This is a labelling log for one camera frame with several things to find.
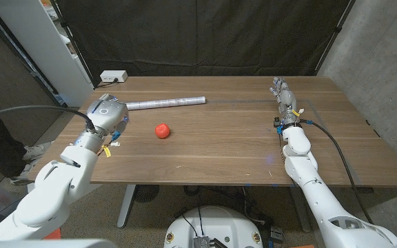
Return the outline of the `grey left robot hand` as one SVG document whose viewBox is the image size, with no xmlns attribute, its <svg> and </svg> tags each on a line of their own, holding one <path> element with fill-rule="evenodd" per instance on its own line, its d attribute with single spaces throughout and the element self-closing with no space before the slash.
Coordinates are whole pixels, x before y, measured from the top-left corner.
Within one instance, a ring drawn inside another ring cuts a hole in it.
<svg viewBox="0 0 397 248">
<path fill-rule="evenodd" d="M 74 142 L 74 146 L 97 153 L 107 137 L 115 141 L 125 131 L 129 122 L 128 107 L 125 102 L 111 94 L 104 94 L 93 101 L 86 114 L 86 128 Z"/>
</svg>

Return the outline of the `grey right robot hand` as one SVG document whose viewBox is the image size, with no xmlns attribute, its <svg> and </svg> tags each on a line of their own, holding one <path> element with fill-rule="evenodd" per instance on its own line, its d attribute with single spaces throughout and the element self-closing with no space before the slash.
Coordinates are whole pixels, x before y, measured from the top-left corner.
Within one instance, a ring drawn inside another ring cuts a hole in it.
<svg viewBox="0 0 397 248">
<path fill-rule="evenodd" d="M 297 108 L 296 97 L 285 79 L 274 77 L 273 86 L 269 90 L 278 103 L 279 117 L 275 119 L 274 124 L 282 128 L 299 125 L 299 116 L 304 112 L 304 109 Z"/>
</svg>

